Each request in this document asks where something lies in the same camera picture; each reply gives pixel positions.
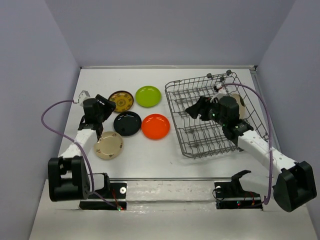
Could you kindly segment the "brown yellow patterned plate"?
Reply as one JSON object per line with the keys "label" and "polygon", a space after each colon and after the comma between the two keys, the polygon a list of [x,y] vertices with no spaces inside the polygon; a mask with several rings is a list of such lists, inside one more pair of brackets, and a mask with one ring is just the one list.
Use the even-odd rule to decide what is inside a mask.
{"label": "brown yellow patterned plate", "polygon": [[119,90],[112,93],[108,100],[115,103],[116,107],[114,112],[116,113],[126,112],[134,105],[133,95],[125,90]]}

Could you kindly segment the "cream plate with black blot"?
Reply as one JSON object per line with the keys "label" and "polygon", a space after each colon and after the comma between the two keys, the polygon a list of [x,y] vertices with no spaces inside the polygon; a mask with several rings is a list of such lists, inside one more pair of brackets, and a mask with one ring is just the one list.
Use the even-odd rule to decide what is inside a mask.
{"label": "cream plate with black blot", "polygon": [[244,119],[246,114],[246,105],[245,105],[244,99],[239,94],[236,94],[236,93],[232,94],[231,97],[234,98],[236,100],[236,103],[238,104],[239,118]]}

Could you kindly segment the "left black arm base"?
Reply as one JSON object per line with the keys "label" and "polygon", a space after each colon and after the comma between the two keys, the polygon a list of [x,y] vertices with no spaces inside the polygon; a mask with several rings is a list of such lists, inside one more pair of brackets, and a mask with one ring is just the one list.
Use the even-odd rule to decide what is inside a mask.
{"label": "left black arm base", "polygon": [[127,209],[127,183],[114,181],[110,183],[110,190],[106,187],[96,190],[108,203],[97,195],[90,195],[88,199],[79,202],[81,210],[91,211],[125,211]]}

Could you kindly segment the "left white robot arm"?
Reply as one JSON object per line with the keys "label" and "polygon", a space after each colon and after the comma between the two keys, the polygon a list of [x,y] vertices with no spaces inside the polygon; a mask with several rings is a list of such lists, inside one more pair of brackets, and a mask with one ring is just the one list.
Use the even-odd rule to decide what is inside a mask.
{"label": "left white robot arm", "polygon": [[94,174],[88,153],[103,133],[103,123],[116,109],[113,101],[97,94],[91,97],[84,90],[72,104],[82,107],[83,116],[75,138],[64,133],[59,135],[71,143],[58,157],[52,157],[47,164],[48,191],[53,202],[86,200],[93,195],[105,201],[111,185],[104,180],[94,182]]}

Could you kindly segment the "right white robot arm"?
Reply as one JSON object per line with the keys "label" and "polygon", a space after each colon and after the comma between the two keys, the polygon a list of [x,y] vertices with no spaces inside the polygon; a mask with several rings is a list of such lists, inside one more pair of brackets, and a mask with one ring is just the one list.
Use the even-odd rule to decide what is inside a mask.
{"label": "right white robot arm", "polygon": [[191,118],[214,121],[221,125],[224,136],[234,145],[249,153],[269,171],[268,180],[254,177],[249,170],[232,176],[230,190],[235,196],[254,192],[267,205],[274,199],[278,206],[292,212],[317,197],[312,166],[306,161],[297,162],[265,141],[240,118],[240,106],[232,96],[211,99],[201,96],[186,113]]}

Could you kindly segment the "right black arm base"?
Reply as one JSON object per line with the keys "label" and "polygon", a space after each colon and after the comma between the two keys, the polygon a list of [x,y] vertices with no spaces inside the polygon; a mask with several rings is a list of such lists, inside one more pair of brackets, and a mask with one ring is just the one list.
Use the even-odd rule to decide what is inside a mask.
{"label": "right black arm base", "polygon": [[230,181],[214,183],[212,196],[216,200],[218,210],[263,209],[263,201],[258,193],[245,191],[240,179],[250,174],[250,170],[242,170],[231,177]]}

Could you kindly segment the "cream plate with floral marks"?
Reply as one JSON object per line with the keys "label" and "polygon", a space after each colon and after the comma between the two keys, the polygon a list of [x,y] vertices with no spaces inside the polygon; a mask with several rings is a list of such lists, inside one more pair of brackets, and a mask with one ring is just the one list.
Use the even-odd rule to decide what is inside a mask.
{"label": "cream plate with floral marks", "polygon": [[94,145],[95,155],[103,160],[111,160],[121,154],[124,148],[124,140],[120,134],[114,131],[103,132]]}

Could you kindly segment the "lime green plate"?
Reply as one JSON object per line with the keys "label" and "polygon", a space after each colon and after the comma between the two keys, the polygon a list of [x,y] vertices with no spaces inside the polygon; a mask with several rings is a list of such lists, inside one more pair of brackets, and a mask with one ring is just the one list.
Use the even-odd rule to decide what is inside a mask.
{"label": "lime green plate", "polygon": [[135,100],[138,105],[144,108],[156,106],[162,99],[160,90],[151,85],[142,86],[135,93]]}

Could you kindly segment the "orange plate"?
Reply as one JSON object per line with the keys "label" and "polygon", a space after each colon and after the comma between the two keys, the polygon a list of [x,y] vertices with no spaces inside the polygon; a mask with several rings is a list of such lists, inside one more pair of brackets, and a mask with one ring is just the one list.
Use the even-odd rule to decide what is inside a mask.
{"label": "orange plate", "polygon": [[146,116],[141,124],[145,137],[151,140],[160,140],[167,136],[171,129],[169,120],[162,114],[154,113]]}

